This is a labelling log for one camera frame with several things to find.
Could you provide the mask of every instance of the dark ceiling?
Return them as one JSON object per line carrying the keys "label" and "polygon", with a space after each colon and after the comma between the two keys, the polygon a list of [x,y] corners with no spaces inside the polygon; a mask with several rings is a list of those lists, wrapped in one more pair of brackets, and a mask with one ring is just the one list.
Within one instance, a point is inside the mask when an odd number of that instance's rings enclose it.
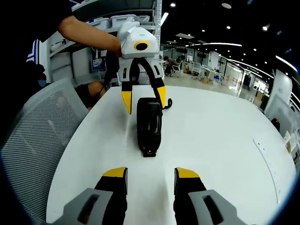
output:
{"label": "dark ceiling", "polygon": [[[176,3],[176,7],[170,7],[172,2]],[[222,3],[228,3],[232,8],[224,8]],[[185,46],[190,45],[189,42],[199,44],[198,40],[202,40],[241,44],[242,47],[197,45],[189,48],[204,52],[217,48],[217,52],[227,58],[243,59],[244,63],[254,67],[257,64],[257,68],[268,74],[279,69],[300,81],[297,72],[275,58],[277,55],[300,69],[300,19],[296,4],[297,1],[289,0],[163,0],[162,14],[168,12],[169,16],[162,25],[161,43],[176,40],[179,45]],[[269,29],[263,31],[262,27],[268,24]],[[178,33],[191,34],[195,38],[179,39]],[[299,85],[292,80],[293,92],[299,95]]]}

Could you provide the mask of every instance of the office floor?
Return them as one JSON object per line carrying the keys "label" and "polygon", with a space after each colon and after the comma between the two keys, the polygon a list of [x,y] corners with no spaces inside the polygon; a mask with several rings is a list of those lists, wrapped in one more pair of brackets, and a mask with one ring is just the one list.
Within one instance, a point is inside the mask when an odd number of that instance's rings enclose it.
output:
{"label": "office floor", "polygon": [[186,74],[181,72],[179,77],[172,76],[172,77],[165,77],[164,80],[165,85],[171,86],[181,86],[181,87],[189,87],[189,88],[198,88],[203,90],[211,90],[220,92],[227,95],[236,96],[239,98],[243,98],[245,100],[250,101],[256,107],[259,108],[262,101],[255,97],[255,90],[247,90],[242,87],[236,82],[227,81],[224,85],[220,85],[216,82],[210,82],[210,84],[203,83],[199,81],[199,79],[193,79],[192,75]]}

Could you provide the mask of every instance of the person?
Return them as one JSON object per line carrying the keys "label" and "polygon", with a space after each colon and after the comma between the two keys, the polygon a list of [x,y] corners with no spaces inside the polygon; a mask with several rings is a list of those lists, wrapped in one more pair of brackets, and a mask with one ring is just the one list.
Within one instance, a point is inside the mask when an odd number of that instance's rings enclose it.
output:
{"label": "person", "polygon": [[[45,68],[41,64],[35,64],[33,61],[28,61],[26,62],[25,71],[28,73],[30,72],[30,76],[28,76],[30,82],[27,87],[30,89],[30,94],[34,95],[44,88],[38,81],[46,79],[46,75],[44,74]],[[85,107],[90,111],[97,101],[106,93],[106,88],[102,82],[94,81],[88,84],[79,85],[75,88],[75,91]]]}
{"label": "person", "polygon": [[3,23],[2,76],[0,81],[0,106],[2,138],[11,121],[23,104],[30,98],[32,90],[22,69],[32,49],[34,40],[46,41],[58,31],[65,39],[98,49],[105,49],[121,56],[120,41],[113,35],[77,20],[72,15],[68,0],[52,0],[46,3],[40,0],[6,1],[2,5],[14,9],[9,21]]}
{"label": "person", "polygon": [[178,56],[176,62],[179,64],[182,61],[181,56]]}
{"label": "person", "polygon": [[168,62],[168,65],[165,69],[165,75],[166,76],[169,76],[171,75],[171,69],[172,69],[172,66],[177,66],[177,63],[175,62],[174,59],[171,59],[169,58],[168,56],[165,56],[164,57],[164,61],[167,61]]}

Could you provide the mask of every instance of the gray mesh chair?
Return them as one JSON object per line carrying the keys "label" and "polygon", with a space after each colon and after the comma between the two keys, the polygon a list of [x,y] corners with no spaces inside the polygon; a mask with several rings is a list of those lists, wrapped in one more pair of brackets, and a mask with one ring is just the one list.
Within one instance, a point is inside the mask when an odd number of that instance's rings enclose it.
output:
{"label": "gray mesh chair", "polygon": [[46,220],[56,167],[87,113],[72,83],[59,80],[26,102],[1,146],[8,182],[34,223]]}

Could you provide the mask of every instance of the white round table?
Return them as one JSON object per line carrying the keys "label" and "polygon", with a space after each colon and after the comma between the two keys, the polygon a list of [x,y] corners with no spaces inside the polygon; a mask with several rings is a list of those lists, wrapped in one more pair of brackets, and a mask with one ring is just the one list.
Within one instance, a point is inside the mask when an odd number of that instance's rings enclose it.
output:
{"label": "white round table", "polygon": [[143,158],[137,145],[136,105],[154,97],[150,86],[134,86],[132,115],[121,87],[110,88],[83,120],[69,142],[52,180],[47,222],[106,171],[128,168],[125,225],[174,225],[174,168],[198,173],[207,189],[231,202],[248,224],[265,224],[278,210],[268,167],[253,139],[264,146],[282,197],[296,171],[292,156],[271,122],[250,102],[217,92],[167,87],[173,106],[164,110],[162,141],[154,158]]}

